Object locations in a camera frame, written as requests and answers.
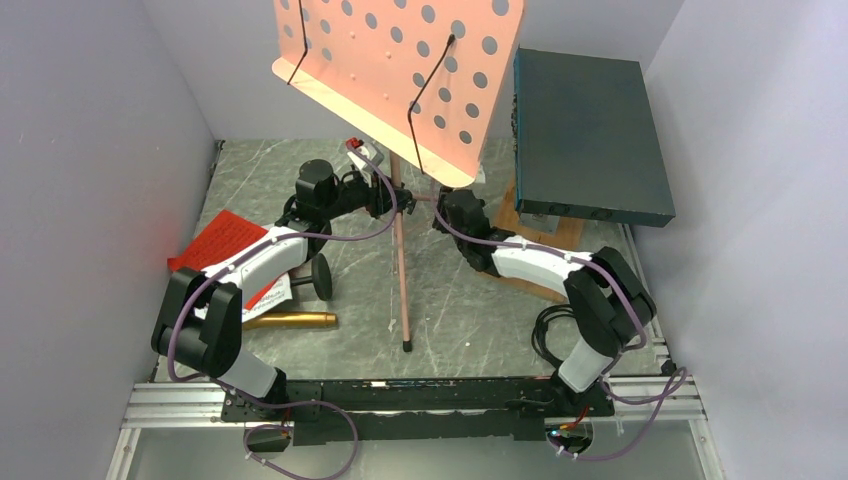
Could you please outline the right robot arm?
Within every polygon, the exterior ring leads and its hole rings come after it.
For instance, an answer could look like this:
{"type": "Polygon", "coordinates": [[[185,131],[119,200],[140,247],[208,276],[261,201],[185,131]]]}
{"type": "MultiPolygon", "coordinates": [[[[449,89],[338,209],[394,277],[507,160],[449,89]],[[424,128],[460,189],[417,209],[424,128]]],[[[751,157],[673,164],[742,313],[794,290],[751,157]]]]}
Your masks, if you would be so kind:
{"type": "Polygon", "coordinates": [[[560,413],[578,413],[589,402],[589,388],[617,359],[647,343],[645,328],[656,304],[618,250],[572,252],[496,228],[469,189],[440,188],[434,214],[435,229],[453,236],[474,270],[523,280],[567,299],[580,338],[552,376],[551,401],[560,413]]]}

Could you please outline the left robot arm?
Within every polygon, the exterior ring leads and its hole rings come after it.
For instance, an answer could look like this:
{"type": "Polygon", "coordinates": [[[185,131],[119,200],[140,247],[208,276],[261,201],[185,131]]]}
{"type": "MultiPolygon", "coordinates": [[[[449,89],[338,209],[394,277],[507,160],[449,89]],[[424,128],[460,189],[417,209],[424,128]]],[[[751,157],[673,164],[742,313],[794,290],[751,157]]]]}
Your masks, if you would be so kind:
{"type": "Polygon", "coordinates": [[[260,289],[316,260],[332,239],[333,219],[364,209],[378,218],[415,205],[412,193],[392,185],[380,171],[357,169],[342,176],[326,160],[299,169],[295,193],[283,216],[259,240],[204,270],[183,267],[171,274],[152,336],[152,349],[198,376],[215,379],[248,398],[264,420],[287,406],[287,377],[242,344],[242,310],[260,289]]]}

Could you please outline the pink music stand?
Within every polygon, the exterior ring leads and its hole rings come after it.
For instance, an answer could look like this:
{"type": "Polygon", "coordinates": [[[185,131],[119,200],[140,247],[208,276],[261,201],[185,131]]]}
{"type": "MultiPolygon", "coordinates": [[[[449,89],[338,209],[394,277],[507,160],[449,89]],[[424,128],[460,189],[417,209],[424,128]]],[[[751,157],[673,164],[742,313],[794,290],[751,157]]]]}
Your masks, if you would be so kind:
{"type": "Polygon", "coordinates": [[[277,1],[273,73],[448,187],[471,185],[521,1],[277,1]]]}

